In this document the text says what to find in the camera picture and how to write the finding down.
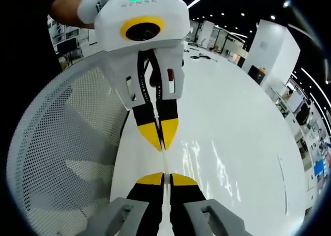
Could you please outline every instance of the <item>yellow camera ring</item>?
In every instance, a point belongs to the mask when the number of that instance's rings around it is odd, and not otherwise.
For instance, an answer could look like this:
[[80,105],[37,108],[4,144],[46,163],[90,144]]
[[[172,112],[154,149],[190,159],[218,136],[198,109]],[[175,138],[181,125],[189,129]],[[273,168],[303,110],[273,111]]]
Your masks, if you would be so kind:
[[156,37],[163,29],[162,18],[144,15],[126,21],[121,27],[121,35],[132,41],[146,41]]

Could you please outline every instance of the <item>white table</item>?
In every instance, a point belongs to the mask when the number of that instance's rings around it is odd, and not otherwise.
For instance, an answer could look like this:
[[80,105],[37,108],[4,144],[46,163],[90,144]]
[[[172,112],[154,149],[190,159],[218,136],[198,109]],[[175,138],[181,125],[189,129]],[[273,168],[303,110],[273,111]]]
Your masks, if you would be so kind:
[[[140,135],[130,113],[111,200],[126,197],[140,177],[169,169],[194,178],[207,199],[215,198],[240,216],[254,236],[293,235],[305,215],[306,178],[288,125],[244,71],[217,54],[199,50],[184,54],[179,126],[164,153],[166,163]],[[199,53],[218,62],[190,58]],[[164,203],[163,220],[168,211]],[[169,221],[161,223],[158,235],[172,235]]]

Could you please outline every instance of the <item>ceiling light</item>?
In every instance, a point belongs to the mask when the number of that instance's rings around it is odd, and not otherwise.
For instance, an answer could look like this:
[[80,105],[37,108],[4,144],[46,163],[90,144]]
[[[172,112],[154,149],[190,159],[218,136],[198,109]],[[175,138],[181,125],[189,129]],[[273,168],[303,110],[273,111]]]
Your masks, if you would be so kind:
[[320,92],[322,93],[322,95],[324,96],[327,104],[330,106],[331,108],[331,103],[329,101],[329,99],[327,98],[326,94],[324,93],[324,91],[322,90],[322,88],[318,85],[318,83],[312,78],[312,76],[310,76],[310,74],[303,68],[301,68],[301,70],[314,82],[314,84],[316,84],[317,88],[320,90]]
[[198,3],[200,0],[194,0],[191,4],[189,4],[188,6],[187,6],[187,8],[189,9],[189,8],[191,8],[193,5],[195,5],[196,3]]
[[289,6],[291,4],[290,0],[286,0],[283,4],[283,7],[286,8],[287,6]]
[[[310,93],[311,97],[314,99],[315,103],[317,104],[318,108],[320,109],[321,113],[322,113],[322,116],[326,118],[324,112],[322,111],[322,108],[320,107],[319,103],[317,102],[317,100],[315,99],[315,97]],[[331,128],[330,128],[330,125],[328,123],[327,120],[325,120],[326,124],[327,124],[327,127],[329,128],[329,132],[331,133]]]
[[235,32],[231,32],[231,34],[233,34],[235,36],[241,36],[241,37],[247,38],[247,36],[244,36],[244,35],[241,35],[241,34],[238,34],[238,33],[235,33]]

